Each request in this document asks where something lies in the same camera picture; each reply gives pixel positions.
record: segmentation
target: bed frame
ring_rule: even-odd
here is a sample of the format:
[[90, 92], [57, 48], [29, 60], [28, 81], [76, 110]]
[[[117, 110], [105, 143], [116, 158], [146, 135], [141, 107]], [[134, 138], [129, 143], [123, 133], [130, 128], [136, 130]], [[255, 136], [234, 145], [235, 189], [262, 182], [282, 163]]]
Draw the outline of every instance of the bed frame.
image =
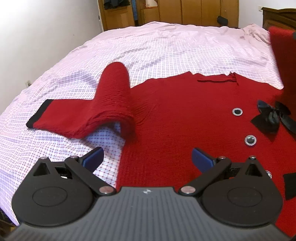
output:
[[272, 9], [263, 7], [263, 28], [268, 30], [270, 26], [296, 30], [296, 9]]

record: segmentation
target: black bow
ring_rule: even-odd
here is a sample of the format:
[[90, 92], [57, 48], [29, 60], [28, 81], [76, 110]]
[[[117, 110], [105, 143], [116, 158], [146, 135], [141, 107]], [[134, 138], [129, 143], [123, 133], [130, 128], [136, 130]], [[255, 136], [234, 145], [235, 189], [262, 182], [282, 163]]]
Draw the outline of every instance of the black bow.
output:
[[287, 106], [276, 101], [276, 107], [272, 107], [262, 100], [258, 100], [257, 107], [260, 115], [255, 116], [251, 122], [265, 133], [276, 133], [280, 121], [287, 129], [296, 134], [296, 121], [289, 117], [291, 114]]

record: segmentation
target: wooden cabinet door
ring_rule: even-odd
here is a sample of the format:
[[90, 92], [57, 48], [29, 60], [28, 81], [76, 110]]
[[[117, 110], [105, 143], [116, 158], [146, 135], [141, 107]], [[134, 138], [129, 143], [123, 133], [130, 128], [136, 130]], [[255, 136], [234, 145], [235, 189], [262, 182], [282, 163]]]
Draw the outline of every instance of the wooden cabinet door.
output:
[[228, 19], [229, 27], [238, 27], [239, 25], [239, 1], [221, 0], [221, 16]]
[[183, 24], [202, 25], [201, 0], [181, 0]]
[[158, 0], [161, 22], [182, 24], [181, 0]]
[[143, 24], [153, 22], [153, 21], [159, 22], [158, 7], [141, 9], [141, 20]]
[[220, 0], [201, 0], [201, 1], [202, 1], [202, 25], [220, 27], [219, 23], [217, 22], [217, 17], [220, 15], [220, 12], [221, 12]]
[[104, 9], [104, 0], [99, 0], [99, 9], [104, 30], [135, 26], [132, 6]]

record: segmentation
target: white wall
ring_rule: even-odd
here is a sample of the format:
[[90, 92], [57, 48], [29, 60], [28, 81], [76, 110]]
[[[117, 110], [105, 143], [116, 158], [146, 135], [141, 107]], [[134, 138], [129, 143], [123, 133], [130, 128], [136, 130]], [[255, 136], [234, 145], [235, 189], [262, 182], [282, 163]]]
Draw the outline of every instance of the white wall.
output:
[[101, 30], [96, 0], [0, 0], [0, 114], [33, 82]]
[[274, 9], [296, 8], [296, 0], [239, 0], [239, 27], [243, 28], [250, 23], [262, 27], [263, 12], [258, 6]]

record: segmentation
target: black cuff trim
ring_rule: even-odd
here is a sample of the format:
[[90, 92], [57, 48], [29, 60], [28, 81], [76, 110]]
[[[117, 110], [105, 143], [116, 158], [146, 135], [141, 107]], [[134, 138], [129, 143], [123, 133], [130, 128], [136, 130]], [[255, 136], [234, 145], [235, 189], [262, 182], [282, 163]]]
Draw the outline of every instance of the black cuff trim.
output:
[[33, 127], [34, 123], [40, 119], [40, 117], [42, 116], [42, 114], [44, 113], [44, 111], [47, 109], [47, 107], [50, 105], [52, 101], [53, 101], [52, 99], [47, 99], [46, 101], [44, 101], [43, 104], [37, 110], [37, 112], [28, 120], [26, 126], [29, 129], [34, 128]]

